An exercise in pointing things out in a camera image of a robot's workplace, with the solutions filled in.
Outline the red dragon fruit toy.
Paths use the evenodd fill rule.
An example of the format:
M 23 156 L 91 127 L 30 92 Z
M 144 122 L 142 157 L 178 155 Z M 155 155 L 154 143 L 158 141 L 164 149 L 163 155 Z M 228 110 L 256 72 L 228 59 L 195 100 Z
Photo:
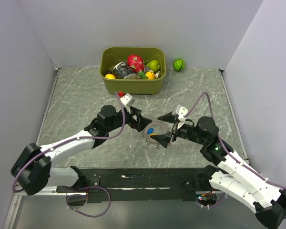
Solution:
M 135 73 L 144 71 L 144 61 L 138 55 L 135 54 L 129 55 L 127 58 L 127 64 Z

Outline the yellow lemon toy left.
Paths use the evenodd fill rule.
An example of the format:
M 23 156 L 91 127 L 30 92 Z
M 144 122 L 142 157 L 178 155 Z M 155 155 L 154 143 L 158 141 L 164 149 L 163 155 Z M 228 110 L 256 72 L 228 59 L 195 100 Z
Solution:
M 105 78 L 106 78 L 106 79 L 116 79 L 116 77 L 115 77 L 113 74 L 110 74 L 110 73 L 109 73 L 109 74 L 106 74 L 106 75 L 105 75 Z

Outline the blue key tag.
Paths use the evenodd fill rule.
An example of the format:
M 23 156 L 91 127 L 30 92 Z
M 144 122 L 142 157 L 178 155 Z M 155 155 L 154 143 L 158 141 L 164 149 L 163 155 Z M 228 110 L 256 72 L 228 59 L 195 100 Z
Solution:
M 149 128 L 146 132 L 148 135 L 152 134 L 153 133 L 153 128 Z

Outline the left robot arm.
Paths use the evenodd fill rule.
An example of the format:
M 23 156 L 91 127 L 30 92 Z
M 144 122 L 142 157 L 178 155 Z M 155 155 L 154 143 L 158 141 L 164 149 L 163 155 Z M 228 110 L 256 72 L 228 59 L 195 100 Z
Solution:
M 85 175 L 76 166 L 56 167 L 59 162 L 100 146 L 111 138 L 109 133 L 113 130 L 122 132 L 128 125 L 141 132 L 151 122 L 135 107 L 116 111 L 114 106 L 105 105 L 96 118 L 75 135 L 48 145 L 27 145 L 10 171 L 14 177 L 12 190 L 31 196 L 48 186 L 65 186 L 79 192 L 87 184 Z

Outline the green pear toy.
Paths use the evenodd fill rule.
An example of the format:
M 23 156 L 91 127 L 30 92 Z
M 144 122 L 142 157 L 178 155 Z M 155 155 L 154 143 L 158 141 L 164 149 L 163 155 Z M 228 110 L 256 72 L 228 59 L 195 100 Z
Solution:
M 150 70 L 154 72 L 158 72 L 160 70 L 160 64 L 157 60 L 152 60 L 149 63 L 147 63 L 147 66 L 150 68 Z

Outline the yellow lemon toy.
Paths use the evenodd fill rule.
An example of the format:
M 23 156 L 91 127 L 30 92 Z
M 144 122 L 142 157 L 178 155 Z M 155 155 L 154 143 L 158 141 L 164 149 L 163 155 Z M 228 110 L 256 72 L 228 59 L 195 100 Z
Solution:
M 106 78 L 106 79 L 116 79 L 116 77 L 115 77 L 113 74 L 110 74 L 110 73 L 109 73 L 109 74 L 106 74 L 106 75 L 105 75 L 105 78 Z
M 148 80 L 154 80 L 155 79 L 154 72 L 146 72 L 145 76 L 147 77 Z

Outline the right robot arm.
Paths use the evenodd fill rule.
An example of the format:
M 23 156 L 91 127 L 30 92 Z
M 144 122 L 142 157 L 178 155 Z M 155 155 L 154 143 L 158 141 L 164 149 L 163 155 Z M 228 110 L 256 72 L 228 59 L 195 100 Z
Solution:
M 220 190 L 247 206 L 266 228 L 279 227 L 286 218 L 286 188 L 272 184 L 249 166 L 219 137 L 212 117 L 203 116 L 195 124 L 183 114 L 168 113 L 158 120 L 173 124 L 166 134 L 151 137 L 163 147 L 178 137 L 202 145 L 201 154 L 213 163 L 198 179 L 202 189 Z

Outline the yellow lemon toy right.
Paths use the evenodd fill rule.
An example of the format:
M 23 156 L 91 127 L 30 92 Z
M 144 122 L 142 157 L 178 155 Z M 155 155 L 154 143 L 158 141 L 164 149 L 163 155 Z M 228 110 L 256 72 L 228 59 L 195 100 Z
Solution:
M 145 76 L 147 77 L 148 80 L 154 80 L 155 79 L 154 72 L 146 72 Z

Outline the olive green plastic bin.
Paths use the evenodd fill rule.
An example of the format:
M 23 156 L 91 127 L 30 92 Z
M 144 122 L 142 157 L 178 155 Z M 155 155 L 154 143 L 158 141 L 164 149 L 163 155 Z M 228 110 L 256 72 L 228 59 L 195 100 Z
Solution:
M 159 71 L 155 79 L 148 79 L 143 74 L 152 69 L 147 66 L 157 61 Z M 105 88 L 111 94 L 123 91 L 130 94 L 150 94 L 160 92 L 166 75 L 165 55 L 154 47 L 110 47 L 102 54 L 100 76 Z

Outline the green watermelon toy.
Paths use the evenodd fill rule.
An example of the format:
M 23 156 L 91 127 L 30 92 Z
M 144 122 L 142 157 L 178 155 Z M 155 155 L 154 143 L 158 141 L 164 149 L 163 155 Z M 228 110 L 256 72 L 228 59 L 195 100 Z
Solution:
M 184 68 L 185 68 L 185 61 L 183 59 L 176 59 L 173 62 L 173 69 L 176 72 L 181 72 L 184 70 Z

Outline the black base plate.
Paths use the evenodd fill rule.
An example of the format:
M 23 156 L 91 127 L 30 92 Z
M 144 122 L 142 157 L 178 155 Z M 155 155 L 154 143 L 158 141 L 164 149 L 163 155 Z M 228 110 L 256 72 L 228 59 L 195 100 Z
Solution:
M 88 203 L 103 201 L 196 201 L 197 194 L 214 192 L 205 168 L 81 168 L 81 184 L 58 186 L 58 193 L 85 194 Z

